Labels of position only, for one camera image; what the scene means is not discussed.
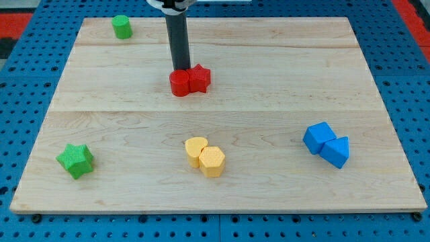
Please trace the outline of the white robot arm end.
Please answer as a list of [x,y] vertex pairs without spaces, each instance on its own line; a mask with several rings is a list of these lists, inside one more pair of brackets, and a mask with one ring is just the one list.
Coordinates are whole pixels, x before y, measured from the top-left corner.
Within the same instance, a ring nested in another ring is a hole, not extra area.
[[146,0],[151,7],[161,10],[165,15],[179,15],[196,1],[197,0]]

